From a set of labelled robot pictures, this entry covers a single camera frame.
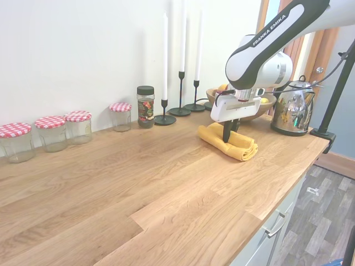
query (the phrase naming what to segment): stainless steel kettle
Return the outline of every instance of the stainless steel kettle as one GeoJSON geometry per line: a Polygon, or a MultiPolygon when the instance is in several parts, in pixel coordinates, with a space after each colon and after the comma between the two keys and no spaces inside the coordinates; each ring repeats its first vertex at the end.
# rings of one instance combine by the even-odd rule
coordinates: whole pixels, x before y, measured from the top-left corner
{"type": "MultiPolygon", "coordinates": [[[[305,80],[306,77],[301,76],[299,81],[292,81],[282,90],[294,90],[290,85],[307,88],[310,83],[305,80]]],[[[280,93],[274,106],[271,128],[288,136],[305,135],[311,121],[315,95],[312,88],[280,93]]]]}

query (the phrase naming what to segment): candle holder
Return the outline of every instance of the candle holder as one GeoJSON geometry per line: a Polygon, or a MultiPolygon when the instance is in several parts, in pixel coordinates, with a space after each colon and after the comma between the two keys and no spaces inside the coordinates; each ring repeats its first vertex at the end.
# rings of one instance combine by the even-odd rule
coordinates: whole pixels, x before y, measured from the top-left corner
{"type": "Polygon", "coordinates": [[[169,126],[176,122],[176,118],[171,115],[165,115],[165,108],[168,106],[168,100],[161,100],[161,106],[163,107],[163,115],[157,115],[154,117],[156,125],[169,126]]]}
{"type": "Polygon", "coordinates": [[[169,113],[175,116],[188,116],[191,114],[191,111],[181,107],[182,101],[182,81],[185,77],[185,72],[179,71],[179,79],[180,79],[180,105],[178,108],[172,108],[169,110],[169,113]]]}
{"type": "Polygon", "coordinates": [[[197,101],[197,88],[200,85],[200,81],[199,80],[194,80],[194,87],[195,87],[195,101],[193,104],[187,104],[184,106],[184,108],[192,111],[192,112],[203,112],[205,111],[205,107],[203,105],[200,104],[196,104],[197,101]]]}

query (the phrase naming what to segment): jar label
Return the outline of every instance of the jar label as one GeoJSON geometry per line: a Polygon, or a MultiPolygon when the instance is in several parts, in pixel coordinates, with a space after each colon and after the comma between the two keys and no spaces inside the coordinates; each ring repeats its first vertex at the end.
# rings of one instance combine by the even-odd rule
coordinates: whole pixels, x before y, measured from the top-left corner
{"type": "Polygon", "coordinates": [[[138,101],[138,119],[140,121],[149,121],[154,119],[154,100],[138,101]]]}

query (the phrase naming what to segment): lemon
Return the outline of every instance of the lemon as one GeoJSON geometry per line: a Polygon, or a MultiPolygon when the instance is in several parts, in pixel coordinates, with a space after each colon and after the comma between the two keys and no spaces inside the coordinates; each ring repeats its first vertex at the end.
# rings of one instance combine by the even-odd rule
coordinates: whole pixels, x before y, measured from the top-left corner
{"type": "Polygon", "coordinates": [[[262,104],[268,104],[270,101],[267,98],[261,98],[262,104]]]}

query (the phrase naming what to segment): white candle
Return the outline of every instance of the white candle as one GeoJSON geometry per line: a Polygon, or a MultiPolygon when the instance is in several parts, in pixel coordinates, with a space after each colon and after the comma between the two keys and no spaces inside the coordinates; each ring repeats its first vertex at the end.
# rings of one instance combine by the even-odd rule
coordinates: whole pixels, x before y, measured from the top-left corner
{"type": "Polygon", "coordinates": [[[166,13],[163,16],[164,31],[163,31],[163,95],[162,100],[168,99],[168,17],[166,13]]]}
{"type": "Polygon", "coordinates": [[[199,28],[199,41],[198,41],[198,44],[197,44],[197,57],[196,57],[196,69],[195,69],[195,80],[196,81],[200,80],[203,32],[204,32],[204,13],[201,10],[200,28],[199,28]]]}
{"type": "Polygon", "coordinates": [[[182,0],[182,9],[181,9],[180,72],[185,72],[186,21],[187,21],[186,0],[182,0]]]}

